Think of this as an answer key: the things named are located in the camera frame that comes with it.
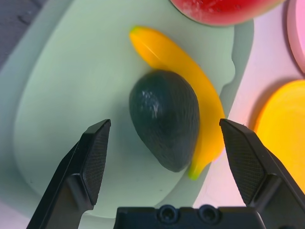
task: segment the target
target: dark green avocado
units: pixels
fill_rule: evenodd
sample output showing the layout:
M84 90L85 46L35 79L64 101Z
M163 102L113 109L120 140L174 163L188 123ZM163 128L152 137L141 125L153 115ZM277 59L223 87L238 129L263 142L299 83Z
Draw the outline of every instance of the dark green avocado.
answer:
M140 139L160 164L180 172L190 164L199 133L199 106L180 75L157 70L146 74L130 93L129 109Z

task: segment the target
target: watermelon slice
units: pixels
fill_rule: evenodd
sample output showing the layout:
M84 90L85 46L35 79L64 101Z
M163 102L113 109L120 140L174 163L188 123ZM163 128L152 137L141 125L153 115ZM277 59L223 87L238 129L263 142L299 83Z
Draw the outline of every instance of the watermelon slice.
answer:
M202 24L238 24L265 13L284 0L170 0L185 16Z

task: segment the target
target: screw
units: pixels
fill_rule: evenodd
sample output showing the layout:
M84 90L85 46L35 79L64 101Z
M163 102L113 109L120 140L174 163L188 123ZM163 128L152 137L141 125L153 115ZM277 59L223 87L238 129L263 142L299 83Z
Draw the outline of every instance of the screw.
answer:
M279 229L295 229L294 226L282 226Z
M206 224L213 225L219 222L220 212L211 205L203 205L198 210L200 219Z
M164 205L158 211L158 219L164 224L173 224L178 221L178 212L171 205Z

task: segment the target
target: light green plate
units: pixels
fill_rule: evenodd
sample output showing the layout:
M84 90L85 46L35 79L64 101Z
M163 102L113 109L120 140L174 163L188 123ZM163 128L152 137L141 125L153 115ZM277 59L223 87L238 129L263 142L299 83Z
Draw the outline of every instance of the light green plate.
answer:
M11 190L0 189L0 198L30 217L60 160L82 132L110 118L99 200L94 211L84 215L81 225L97 228L105 224L110 228L119 206L191 206L208 168L197 181L189 180L184 172L169 172L137 136L129 116L128 96L134 83L150 68L133 50L128 33L140 24L171 37L202 67L219 94L224 85L231 88L229 96L222 98L228 113L240 82L232 81L234 27L202 26L181 15L166 0L74 0L68 7L69 3L49 2L39 17L41 21L35 22L1 72L0 150L5 153L0 158L0 178L3 187ZM59 22L53 17L60 18L60 12L54 14L54 9L61 13L67 9ZM48 23L57 26L53 30ZM244 31L250 33L247 28L240 30L240 37ZM45 32L51 34L48 42L46 38L35 42L34 33L43 37ZM241 71L236 68L238 79L245 65L238 67ZM35 193L23 184L16 165ZM24 197L17 203L14 195Z
M150 71L129 41L135 24L170 36L202 66L218 93L235 73L234 27L194 23L164 0L74 1L31 73L16 118L14 149L24 179L42 195L82 132L111 119L100 198L91 212L99 217L114 218L119 206L157 205L184 173L163 168L132 125L129 93Z

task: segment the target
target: yellow plate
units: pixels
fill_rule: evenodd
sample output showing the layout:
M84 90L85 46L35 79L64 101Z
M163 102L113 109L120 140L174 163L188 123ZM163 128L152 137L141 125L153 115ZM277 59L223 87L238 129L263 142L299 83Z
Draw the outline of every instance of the yellow plate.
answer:
M139 55L152 68L176 72L197 95L200 131L189 172L191 179L197 179L204 167L217 158L224 148L219 127L224 111L218 94L191 57L159 31L136 26L130 32L130 39Z
M276 91L262 109L254 131L283 163L305 193L305 81Z

